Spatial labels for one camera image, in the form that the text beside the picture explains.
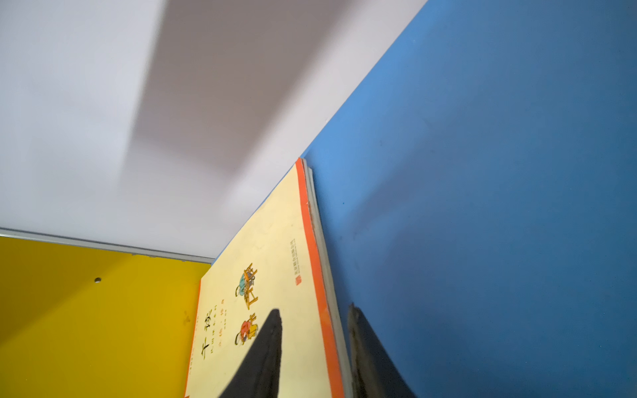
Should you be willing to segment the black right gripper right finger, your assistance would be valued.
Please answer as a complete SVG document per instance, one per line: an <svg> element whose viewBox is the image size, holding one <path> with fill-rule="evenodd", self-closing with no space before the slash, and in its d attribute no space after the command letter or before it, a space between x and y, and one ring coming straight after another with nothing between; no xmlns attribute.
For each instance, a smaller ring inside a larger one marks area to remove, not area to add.
<svg viewBox="0 0 637 398"><path fill-rule="evenodd" d="M355 397L416 397L354 304L348 309L348 337Z"/></svg>

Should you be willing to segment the yellow blue pink bookshelf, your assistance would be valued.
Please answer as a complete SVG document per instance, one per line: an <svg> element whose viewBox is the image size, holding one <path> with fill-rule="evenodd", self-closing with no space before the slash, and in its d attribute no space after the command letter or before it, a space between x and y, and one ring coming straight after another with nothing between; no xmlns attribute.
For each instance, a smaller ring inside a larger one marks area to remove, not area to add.
<svg viewBox="0 0 637 398"><path fill-rule="evenodd" d="M300 156L416 394L635 396L635 2L2 2L3 227L212 258Z"/></svg>

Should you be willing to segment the red-edged beige reading book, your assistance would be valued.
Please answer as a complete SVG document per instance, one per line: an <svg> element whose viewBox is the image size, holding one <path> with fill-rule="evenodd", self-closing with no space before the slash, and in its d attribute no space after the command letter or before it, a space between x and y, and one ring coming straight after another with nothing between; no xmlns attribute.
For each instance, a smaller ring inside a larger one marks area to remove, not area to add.
<svg viewBox="0 0 637 398"><path fill-rule="evenodd" d="M282 397L350 397L352 378L313 174L303 159L200 282L185 396L218 397L265 322L282 320Z"/></svg>

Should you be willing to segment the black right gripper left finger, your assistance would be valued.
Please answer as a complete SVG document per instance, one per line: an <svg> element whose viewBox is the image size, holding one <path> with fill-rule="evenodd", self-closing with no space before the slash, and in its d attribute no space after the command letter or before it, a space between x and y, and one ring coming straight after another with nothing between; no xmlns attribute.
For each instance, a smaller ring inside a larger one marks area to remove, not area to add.
<svg viewBox="0 0 637 398"><path fill-rule="evenodd" d="M282 332L280 311L273 309L221 397L278 396Z"/></svg>

